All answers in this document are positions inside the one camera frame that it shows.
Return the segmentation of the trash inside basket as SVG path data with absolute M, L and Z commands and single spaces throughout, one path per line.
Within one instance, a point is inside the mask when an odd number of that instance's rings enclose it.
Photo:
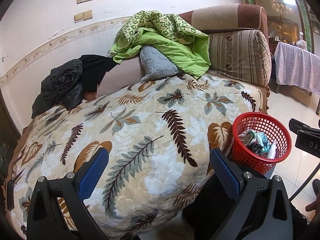
M 267 159 L 276 157 L 277 141 L 270 141 L 264 132 L 247 129 L 238 135 L 243 145 L 252 153 Z

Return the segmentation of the red plastic mesh basket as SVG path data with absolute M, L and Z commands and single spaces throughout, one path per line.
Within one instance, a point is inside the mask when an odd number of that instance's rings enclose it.
M 291 152 L 292 141 L 285 126 L 270 115 L 247 112 L 233 122 L 231 161 L 260 174 L 284 161 Z

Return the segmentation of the table with lilac cloth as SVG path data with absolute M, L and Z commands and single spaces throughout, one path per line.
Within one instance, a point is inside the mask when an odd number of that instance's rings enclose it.
M 278 85 L 296 86 L 315 94 L 319 89 L 319 56 L 279 42 L 274 53 Z

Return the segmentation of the striped bolster cushion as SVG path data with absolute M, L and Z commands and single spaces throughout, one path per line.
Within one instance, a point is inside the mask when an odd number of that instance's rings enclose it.
M 211 69 L 223 76 L 267 87 L 271 78 L 271 53 L 259 30 L 210 34 Z

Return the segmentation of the brown striped sofa headboard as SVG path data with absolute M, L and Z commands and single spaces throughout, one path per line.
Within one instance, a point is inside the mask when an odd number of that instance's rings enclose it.
M 180 14 L 196 29 L 207 33 L 259 30 L 268 39 L 267 13 L 255 4 L 223 4 Z

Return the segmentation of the green quilt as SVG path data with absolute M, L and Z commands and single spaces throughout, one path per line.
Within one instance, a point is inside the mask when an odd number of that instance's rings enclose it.
M 117 32 L 109 55 L 114 62 L 136 56 L 142 46 L 152 45 L 185 73 L 199 79 L 211 66 L 209 35 L 176 14 L 140 11 Z

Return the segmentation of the leaf-patterned bed blanket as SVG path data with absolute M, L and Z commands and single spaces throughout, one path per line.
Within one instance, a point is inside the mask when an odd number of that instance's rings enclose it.
M 209 152 L 230 152 L 237 116 L 265 107 L 253 85 L 206 74 L 137 83 L 73 110 L 35 118 L 15 150 L 9 221 L 26 237 L 37 179 L 76 172 L 101 147 L 108 165 L 85 206 L 109 239 L 128 239 L 174 218 L 213 174 Z

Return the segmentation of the black puffer jacket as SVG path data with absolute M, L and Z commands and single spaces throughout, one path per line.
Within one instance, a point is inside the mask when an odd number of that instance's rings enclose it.
M 52 69 L 41 82 L 41 91 L 32 105 L 31 117 L 35 118 L 55 105 L 62 104 L 67 110 L 80 105 L 84 94 L 81 76 L 82 62 L 79 59 Z

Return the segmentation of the grey quilted pillow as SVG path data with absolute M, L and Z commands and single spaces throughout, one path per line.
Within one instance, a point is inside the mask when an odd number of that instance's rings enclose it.
M 143 46 L 139 52 L 139 56 L 145 74 L 141 79 L 143 83 L 183 73 L 182 70 L 152 45 Z

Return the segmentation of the black cloth garment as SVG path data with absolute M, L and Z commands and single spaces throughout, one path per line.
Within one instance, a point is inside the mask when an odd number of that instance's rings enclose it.
M 84 92 L 89 93 L 96 93 L 105 74 L 117 65 L 112 57 L 93 54 L 82 55 L 79 60 L 82 62 L 82 76 L 80 82 Z

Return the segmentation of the wall light switches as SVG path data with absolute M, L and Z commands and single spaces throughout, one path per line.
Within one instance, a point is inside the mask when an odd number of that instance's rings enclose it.
M 74 15 L 74 23 L 91 20 L 92 18 L 93 18 L 93 12 L 91 10 L 85 11 L 85 12 Z

